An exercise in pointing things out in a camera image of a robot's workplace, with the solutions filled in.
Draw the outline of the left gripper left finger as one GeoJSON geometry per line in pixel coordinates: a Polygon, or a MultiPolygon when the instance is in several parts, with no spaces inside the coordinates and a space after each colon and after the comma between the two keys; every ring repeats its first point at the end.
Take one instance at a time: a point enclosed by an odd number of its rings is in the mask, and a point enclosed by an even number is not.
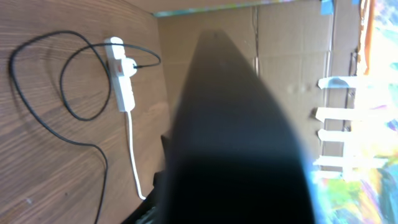
{"type": "Polygon", "coordinates": [[[156,224],[158,211],[157,192],[152,190],[121,224],[156,224]]]}

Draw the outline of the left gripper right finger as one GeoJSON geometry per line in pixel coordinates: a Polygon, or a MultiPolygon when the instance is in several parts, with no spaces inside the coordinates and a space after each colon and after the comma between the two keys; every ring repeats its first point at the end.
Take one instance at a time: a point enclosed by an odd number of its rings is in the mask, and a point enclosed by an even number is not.
{"type": "Polygon", "coordinates": [[[160,223],[314,223],[301,144],[220,30],[198,40],[174,118],[160,223]]]}

